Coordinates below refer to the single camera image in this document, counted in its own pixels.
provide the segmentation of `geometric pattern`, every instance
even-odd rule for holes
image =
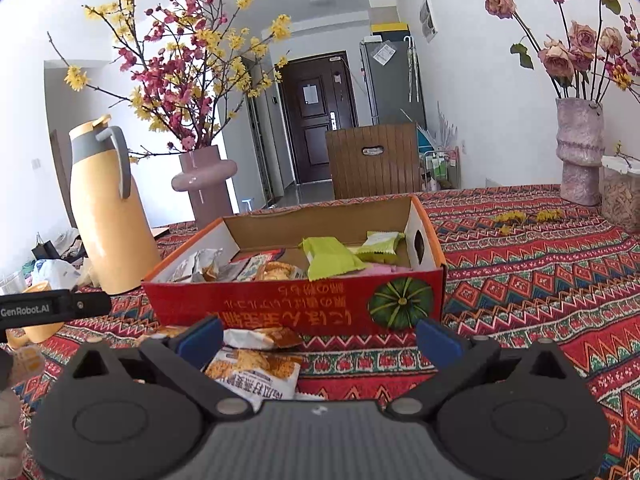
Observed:
[[[597,208],[565,202],[558,186],[419,197],[449,267],[442,322],[466,337],[490,335],[503,347],[554,339],[609,421],[609,449],[596,480],[640,480],[640,237],[609,224]],[[384,198],[343,202],[372,200]],[[542,209],[560,209],[562,219],[527,220],[508,236],[493,220],[516,210],[531,218]],[[158,242],[162,256],[195,232],[192,222],[172,225]],[[26,432],[49,387],[88,337],[128,347],[158,326],[141,289],[112,302],[109,316],[76,320],[40,345],[44,373],[14,388]],[[436,373],[413,334],[304,337],[299,350],[299,391],[332,400],[377,399],[385,405]],[[20,478],[44,478],[28,453]]]

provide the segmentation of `purple ceramic vase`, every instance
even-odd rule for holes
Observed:
[[[600,167],[604,155],[602,105],[577,98],[556,99],[558,148],[564,162],[560,196],[580,205],[600,202]]]
[[[196,227],[203,229],[216,218],[232,215],[226,180],[238,172],[232,160],[220,159],[217,146],[181,153],[182,173],[171,180],[176,191],[188,191]]]

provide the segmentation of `red cardboard box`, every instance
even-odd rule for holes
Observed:
[[[280,261],[307,269],[298,248],[302,238],[333,236],[359,246],[367,231],[404,232],[398,265],[410,269],[316,282],[167,283],[178,264],[200,249],[222,248],[223,265],[244,254],[284,248]],[[307,335],[369,335],[411,329],[424,315],[439,321],[445,282],[444,254],[433,226],[420,201],[407,196],[219,218],[163,260],[143,287],[163,324],[190,325],[217,314],[227,328],[288,326]]]

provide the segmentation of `gray refrigerator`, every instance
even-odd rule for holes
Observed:
[[[406,41],[393,41],[392,45],[396,53],[385,65],[382,65],[373,59],[373,54],[382,46],[382,43],[360,44],[373,123],[408,123],[409,119],[402,113],[404,110],[414,122],[426,129],[420,70],[418,69],[417,85],[420,101],[416,98],[414,79],[412,102],[409,102],[409,61],[406,54],[409,45]]]

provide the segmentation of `wooden chair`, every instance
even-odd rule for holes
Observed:
[[[337,199],[422,190],[413,123],[329,130],[326,146]]]

